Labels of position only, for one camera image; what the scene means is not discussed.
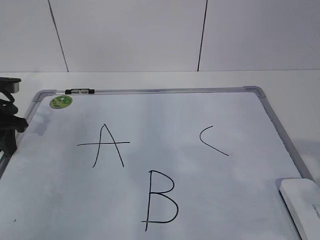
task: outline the round magnet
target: round magnet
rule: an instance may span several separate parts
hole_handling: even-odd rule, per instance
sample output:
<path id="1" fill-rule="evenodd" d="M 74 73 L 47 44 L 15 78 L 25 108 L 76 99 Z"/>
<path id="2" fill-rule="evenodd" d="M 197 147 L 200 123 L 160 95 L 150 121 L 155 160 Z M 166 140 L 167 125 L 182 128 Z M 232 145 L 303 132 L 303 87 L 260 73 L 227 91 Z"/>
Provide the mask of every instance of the round magnet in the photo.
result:
<path id="1" fill-rule="evenodd" d="M 72 97 L 67 95 L 56 96 L 50 101 L 50 107 L 53 109 L 64 109 L 72 104 Z"/>

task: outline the black clamp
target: black clamp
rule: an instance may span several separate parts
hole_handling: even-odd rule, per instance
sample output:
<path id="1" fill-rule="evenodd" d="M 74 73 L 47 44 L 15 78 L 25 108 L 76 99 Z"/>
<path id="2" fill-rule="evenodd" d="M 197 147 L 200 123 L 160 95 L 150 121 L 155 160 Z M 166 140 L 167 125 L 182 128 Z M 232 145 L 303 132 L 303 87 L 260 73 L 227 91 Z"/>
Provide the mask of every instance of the black clamp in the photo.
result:
<path id="1" fill-rule="evenodd" d="M 11 94 L 19 91 L 20 78 L 0 77 L 0 93 L 8 100 L 0 99 L 0 151 L 12 156 L 17 150 L 16 131 L 23 133 L 28 127 L 26 119 L 14 116 L 18 108 Z"/>

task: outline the black marker writing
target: black marker writing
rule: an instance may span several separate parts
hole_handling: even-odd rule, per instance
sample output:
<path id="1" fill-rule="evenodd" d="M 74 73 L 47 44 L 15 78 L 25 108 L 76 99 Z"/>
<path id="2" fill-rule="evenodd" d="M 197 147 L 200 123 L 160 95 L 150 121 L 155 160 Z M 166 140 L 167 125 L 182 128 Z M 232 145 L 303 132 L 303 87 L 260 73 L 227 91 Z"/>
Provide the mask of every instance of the black marker writing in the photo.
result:
<path id="1" fill-rule="evenodd" d="M 200 137 L 201 142 L 203 142 L 205 145 L 209 146 L 210 148 L 213 148 L 214 150 L 218 151 L 219 153 L 222 153 L 222 154 L 224 154 L 224 155 L 226 155 L 226 156 L 229 156 L 228 154 L 224 153 L 223 151 L 220 151 L 219 149 L 217 149 L 217 148 L 209 145 L 208 143 L 206 143 L 206 142 L 204 142 L 204 141 L 202 140 L 201 134 L 202 134 L 205 130 L 210 129 L 210 128 L 212 128 L 212 127 L 213 127 L 213 126 L 208 126 L 207 128 L 203 129 L 203 130 L 200 132 L 200 136 L 199 136 L 199 137 Z"/>
<path id="2" fill-rule="evenodd" d="M 109 133 L 110 137 L 112 138 L 112 141 L 113 141 L 113 142 L 101 142 L 102 130 L 103 130 L 104 128 L 108 131 L 108 133 Z M 106 125 L 106 124 L 103 124 L 103 126 L 102 126 L 101 129 L 100 129 L 99 143 L 82 143 L 82 144 L 78 144 L 77 146 L 98 145 L 98 151 L 97 151 L 97 153 L 96 153 L 95 162 L 94 162 L 94 165 L 93 165 L 93 167 L 92 167 L 92 168 L 94 168 L 94 167 L 96 166 L 96 164 L 97 164 L 97 161 L 98 161 L 99 152 L 100 152 L 100 146 L 103 145 L 103 144 L 106 144 L 106 145 L 107 145 L 107 144 L 114 144 L 114 146 L 115 146 L 115 148 L 116 148 L 116 151 L 118 152 L 119 158 L 120 158 L 120 160 L 121 160 L 122 167 L 124 168 L 124 167 L 125 167 L 124 161 L 122 160 L 122 157 L 121 157 L 121 154 L 120 154 L 120 152 L 119 152 L 119 149 L 118 149 L 117 144 L 129 144 L 129 143 L 130 143 L 129 141 L 116 142 L 115 139 L 114 139 L 114 137 L 112 136 L 109 128 L 107 127 L 107 125 Z"/>
<path id="3" fill-rule="evenodd" d="M 168 179 L 171 180 L 172 182 L 172 188 L 168 191 L 151 191 L 151 184 L 152 184 L 152 173 L 155 172 L 155 173 L 158 173 L 158 174 L 161 174 L 165 177 L 167 177 Z M 147 231 L 148 229 L 148 223 L 153 223 L 153 224 L 168 224 L 170 222 L 172 222 L 173 220 L 175 220 L 175 218 L 178 216 L 178 212 L 179 212 L 179 207 L 178 207 L 178 204 L 173 201 L 170 197 L 166 196 L 165 194 L 166 193 L 169 193 L 171 192 L 174 188 L 175 188 L 175 182 L 171 179 L 171 177 L 169 177 L 168 175 L 162 173 L 162 172 L 159 172 L 159 171 L 156 171 L 156 170 L 151 170 L 149 171 L 150 173 L 150 184 L 149 184 L 149 200 L 148 200 L 148 211 L 147 211 L 147 215 L 146 215 L 146 221 L 141 221 L 142 223 L 145 223 L 145 232 Z M 151 200 L 151 194 L 156 194 L 156 195 L 160 195 L 162 197 L 165 197 L 167 199 L 169 199 L 171 202 L 174 203 L 174 205 L 176 206 L 176 213 L 174 215 L 174 217 L 172 219 L 170 219 L 169 221 L 149 221 L 149 213 L 150 213 L 150 200 Z"/>

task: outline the whiteboard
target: whiteboard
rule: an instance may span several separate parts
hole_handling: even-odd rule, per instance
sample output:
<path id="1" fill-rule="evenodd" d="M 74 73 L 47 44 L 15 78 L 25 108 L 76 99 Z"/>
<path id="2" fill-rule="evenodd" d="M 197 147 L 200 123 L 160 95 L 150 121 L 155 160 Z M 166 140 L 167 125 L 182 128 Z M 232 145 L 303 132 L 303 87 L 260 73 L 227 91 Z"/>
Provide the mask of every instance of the whiteboard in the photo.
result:
<path id="1" fill-rule="evenodd" d="M 0 179 L 1 238 L 299 239 L 276 181 L 301 175 L 254 93 L 54 97 Z"/>

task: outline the whiteboard frame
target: whiteboard frame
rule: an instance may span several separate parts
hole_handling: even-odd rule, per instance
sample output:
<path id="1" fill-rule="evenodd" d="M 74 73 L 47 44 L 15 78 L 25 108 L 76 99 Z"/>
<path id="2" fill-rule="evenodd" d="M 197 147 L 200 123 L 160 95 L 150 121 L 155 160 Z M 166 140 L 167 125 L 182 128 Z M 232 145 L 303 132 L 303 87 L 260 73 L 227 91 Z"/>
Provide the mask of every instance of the whiteboard frame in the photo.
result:
<path id="1" fill-rule="evenodd" d="M 291 159 L 294 162 L 297 170 L 304 179 L 309 179 L 315 182 L 315 179 L 311 175 L 309 169 L 307 168 L 305 162 L 301 158 L 298 150 L 296 149 L 294 143 L 291 141 L 289 135 L 278 119 L 276 113 L 272 109 L 267 96 L 264 91 L 258 86 L 243 86 L 243 87 L 217 87 L 217 88 L 173 88 L 173 89 L 131 89 L 131 90 L 95 90 L 93 94 L 95 95 L 125 95 L 125 94 L 175 94 L 175 93 L 254 93 L 259 98 L 266 114 L 269 116 L 275 130 L 277 131 L 279 137 L 281 138 L 286 150 L 288 151 Z M 35 115 L 41 101 L 47 96 L 64 95 L 64 90 L 41 90 L 37 92 L 34 96 L 31 105 L 26 111 L 25 118 L 28 123 L 31 122 L 33 116 Z M 89 95 L 87 93 L 78 93 L 77 95 Z M 19 142 L 21 141 L 24 133 L 18 133 L 16 135 L 16 144 L 19 147 Z M 10 161 L 10 157 L 3 155 L 0 159 L 0 179 L 6 170 L 6 167 Z"/>

